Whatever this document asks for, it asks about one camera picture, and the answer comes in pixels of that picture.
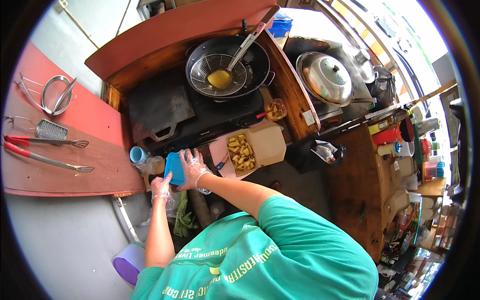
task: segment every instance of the gas stove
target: gas stove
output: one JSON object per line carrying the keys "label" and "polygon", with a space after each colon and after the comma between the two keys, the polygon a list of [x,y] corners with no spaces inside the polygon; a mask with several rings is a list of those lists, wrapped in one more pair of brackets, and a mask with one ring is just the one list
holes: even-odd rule
{"label": "gas stove", "polygon": [[196,92],[183,77],[182,84],[195,116],[177,124],[174,134],[160,142],[143,139],[153,156],[167,155],[181,149],[199,147],[217,137],[261,121],[257,115],[264,111],[264,100],[259,90],[231,101],[217,103],[213,98]]}

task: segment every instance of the cast iron griddle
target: cast iron griddle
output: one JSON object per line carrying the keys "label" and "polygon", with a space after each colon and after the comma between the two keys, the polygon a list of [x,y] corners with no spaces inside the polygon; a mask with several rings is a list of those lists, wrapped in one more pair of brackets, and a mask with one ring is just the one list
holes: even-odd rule
{"label": "cast iron griddle", "polygon": [[170,70],[128,93],[134,143],[147,137],[163,141],[173,135],[179,122],[195,116],[184,86],[182,70]]}

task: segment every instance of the hand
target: hand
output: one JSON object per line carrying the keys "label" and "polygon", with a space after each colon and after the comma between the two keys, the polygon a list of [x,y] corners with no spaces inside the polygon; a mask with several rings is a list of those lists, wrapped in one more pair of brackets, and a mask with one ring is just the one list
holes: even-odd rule
{"label": "hand", "polygon": [[170,194],[170,180],[172,179],[172,172],[169,172],[164,178],[156,177],[150,184],[152,188],[152,202],[161,199],[163,205],[167,203]]}
{"label": "hand", "polygon": [[179,186],[179,191],[197,189],[198,179],[206,173],[213,174],[212,171],[204,163],[204,157],[198,152],[198,149],[193,150],[194,156],[190,149],[180,151],[180,160],[183,166],[183,173],[185,174],[185,183]]}

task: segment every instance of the person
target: person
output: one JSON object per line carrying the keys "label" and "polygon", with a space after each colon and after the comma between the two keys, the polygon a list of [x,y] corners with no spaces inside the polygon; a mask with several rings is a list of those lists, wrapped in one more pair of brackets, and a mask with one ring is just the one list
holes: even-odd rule
{"label": "person", "polygon": [[146,268],[131,299],[373,299],[375,263],[347,233],[275,190],[215,176],[197,149],[180,158],[179,190],[208,189],[243,212],[175,254],[165,211],[172,174],[155,178]]}

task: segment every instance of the grater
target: grater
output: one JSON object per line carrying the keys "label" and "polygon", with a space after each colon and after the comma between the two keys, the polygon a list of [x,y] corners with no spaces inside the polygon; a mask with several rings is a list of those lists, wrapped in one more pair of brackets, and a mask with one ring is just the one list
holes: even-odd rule
{"label": "grater", "polygon": [[62,140],[65,141],[67,139],[67,133],[68,129],[60,126],[58,124],[55,124],[54,122],[51,122],[47,119],[42,119],[37,125],[36,128],[24,128],[18,124],[15,124],[15,119],[23,119],[23,120],[28,120],[30,123],[35,125],[32,120],[29,118],[25,117],[4,117],[4,119],[7,119],[8,122],[13,123],[15,127],[18,127],[22,130],[28,131],[28,130],[33,130],[35,129],[35,137],[41,138],[41,139],[49,139],[49,140]]}
{"label": "grater", "polygon": [[49,140],[66,140],[68,129],[47,119],[42,119],[36,126],[35,137]]}

